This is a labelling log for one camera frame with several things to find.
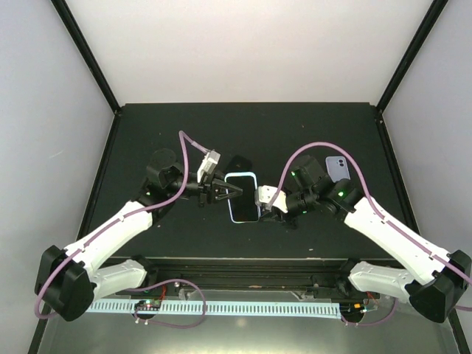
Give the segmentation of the light blue cased phone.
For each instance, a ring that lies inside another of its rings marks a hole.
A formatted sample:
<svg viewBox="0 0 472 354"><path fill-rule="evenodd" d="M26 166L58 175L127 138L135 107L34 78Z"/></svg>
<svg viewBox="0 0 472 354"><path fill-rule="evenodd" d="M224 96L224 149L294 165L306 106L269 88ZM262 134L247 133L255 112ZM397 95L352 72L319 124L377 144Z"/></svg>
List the light blue cased phone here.
<svg viewBox="0 0 472 354"><path fill-rule="evenodd" d="M255 223L260 219L260 208L255 201L257 177L253 172L233 172L224 181L242 189L242 194L228 200L229 215L233 223Z"/></svg>

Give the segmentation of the black cased phone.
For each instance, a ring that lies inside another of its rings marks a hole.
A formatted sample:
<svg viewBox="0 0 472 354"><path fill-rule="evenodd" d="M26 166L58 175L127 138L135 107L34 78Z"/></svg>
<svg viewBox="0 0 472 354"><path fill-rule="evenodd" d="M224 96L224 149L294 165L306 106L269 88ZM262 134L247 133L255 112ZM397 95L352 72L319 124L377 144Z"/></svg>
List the black cased phone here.
<svg viewBox="0 0 472 354"><path fill-rule="evenodd" d="M244 173L250 171L252 171L252 162L241 155L233 156L223 170L225 174Z"/></svg>

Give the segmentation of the lilac phone case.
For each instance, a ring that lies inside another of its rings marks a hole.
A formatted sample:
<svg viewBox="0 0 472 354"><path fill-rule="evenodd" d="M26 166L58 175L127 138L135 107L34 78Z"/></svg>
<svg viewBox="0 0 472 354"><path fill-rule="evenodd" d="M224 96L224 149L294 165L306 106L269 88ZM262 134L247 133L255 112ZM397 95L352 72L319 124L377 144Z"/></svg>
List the lilac phone case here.
<svg viewBox="0 0 472 354"><path fill-rule="evenodd" d="M325 159L327 173L333 182L343 179L350 180L350 171L347 160L343 156L328 156Z"/></svg>

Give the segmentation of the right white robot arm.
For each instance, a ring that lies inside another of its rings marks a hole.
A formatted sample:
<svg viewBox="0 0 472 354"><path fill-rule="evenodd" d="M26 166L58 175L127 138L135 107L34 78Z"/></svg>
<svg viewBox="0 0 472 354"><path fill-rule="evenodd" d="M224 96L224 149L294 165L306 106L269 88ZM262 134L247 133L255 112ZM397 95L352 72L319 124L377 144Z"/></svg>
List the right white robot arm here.
<svg viewBox="0 0 472 354"><path fill-rule="evenodd" d="M325 212L366 236L397 260L400 268L359 261L335 279L344 297L374 292L410 304L426 319L442 323L467 291L471 257L430 243L390 215L348 178L333 181L309 155L295 159L290 170L295 192L263 185L255 192L260 207L281 222L309 212Z"/></svg>

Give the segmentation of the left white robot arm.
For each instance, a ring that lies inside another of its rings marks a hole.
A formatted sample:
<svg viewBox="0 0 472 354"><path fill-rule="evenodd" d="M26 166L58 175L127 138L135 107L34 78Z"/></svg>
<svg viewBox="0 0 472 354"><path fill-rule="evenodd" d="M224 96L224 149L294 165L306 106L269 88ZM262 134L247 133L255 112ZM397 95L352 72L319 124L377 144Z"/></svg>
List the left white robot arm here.
<svg viewBox="0 0 472 354"><path fill-rule="evenodd" d="M137 235L157 224L177 198L198 199L198 205L239 197L241 188L225 182L216 169L220 155L205 152L198 171L179 163L167 148L157 150L146 167L138 195L102 226L63 249L50 246L41 255L34 292L38 299L70 322L82 316L90 305L108 295L137 289L151 294L158 276L143 257L105 267L104 262Z"/></svg>

